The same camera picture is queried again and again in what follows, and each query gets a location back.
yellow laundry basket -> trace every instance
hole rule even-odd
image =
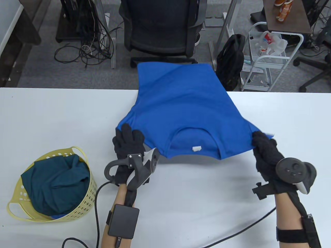
[[[27,195],[27,192],[24,189],[24,186],[23,186],[23,183],[22,183],[22,178],[20,177],[19,181],[16,184],[13,197],[10,200],[10,202],[7,204],[7,212],[13,218],[15,218],[17,220],[20,220],[20,221],[31,221],[31,222],[67,222],[67,221],[74,221],[74,220],[77,220],[77,219],[81,218],[91,208],[94,207],[94,198],[95,198],[95,194],[96,194],[96,191],[97,191],[97,184],[95,183],[95,180],[93,178],[91,169],[90,169],[89,164],[88,164],[87,157],[86,157],[85,153],[80,148],[78,148],[76,146],[73,146],[73,147],[70,147],[70,148],[67,148],[67,149],[52,151],[52,152],[49,152],[49,153],[41,156],[36,161],[44,160],[44,159],[55,157],[55,156],[64,156],[65,157],[65,156],[73,155],[73,154],[75,154],[74,151],[73,151],[73,148],[79,150],[83,154],[84,158],[81,158],[78,154],[79,160],[82,161],[82,162],[85,162],[87,164],[87,167],[88,167],[89,171],[90,171],[90,185],[88,187],[88,190],[86,192],[86,195],[85,195],[83,201],[78,205],[78,207],[76,207],[72,212],[70,212],[66,216],[64,216],[62,218],[59,218],[59,219],[56,219],[56,220],[52,219],[49,216],[38,213],[33,208],[32,204],[31,204],[31,200],[29,199],[29,196]],[[33,165],[34,165],[34,162],[25,171],[30,169]],[[21,208],[23,209],[23,211],[30,217],[30,219],[24,219],[24,218],[20,218],[20,217],[17,217],[16,215],[14,215],[11,212],[11,210],[9,209],[9,205],[11,203],[19,204],[21,206]]]

teal cloth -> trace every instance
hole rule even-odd
[[[37,161],[21,178],[34,209],[55,216],[70,213],[82,202],[90,172],[75,154]]]

black box device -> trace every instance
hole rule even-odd
[[[136,229],[138,215],[138,208],[116,204],[109,222],[108,235],[132,239]]]

gloved hand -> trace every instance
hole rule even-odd
[[[263,179],[273,186],[276,194],[297,191],[295,185],[282,181],[276,174],[276,165],[284,158],[277,149],[276,141],[257,131],[253,133],[252,145],[256,147],[253,149],[256,169],[261,173]]]
[[[140,153],[143,159],[144,152],[144,140],[145,137],[139,130],[131,129],[130,125],[125,123],[122,125],[122,131],[116,128],[116,136],[113,138],[114,150],[118,159],[124,159],[129,154]],[[125,165],[121,165],[117,168],[115,174],[116,184],[126,184],[128,177],[134,169],[128,168]]]

shoe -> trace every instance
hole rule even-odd
[[[195,36],[195,43],[194,43],[194,46],[196,47],[198,44],[199,44],[199,42],[200,42],[200,34],[199,33],[197,33],[197,35]]]
[[[274,3],[274,5],[275,5],[276,7],[279,7],[279,6],[281,6],[284,2],[285,2],[285,0],[276,0],[275,3]]]

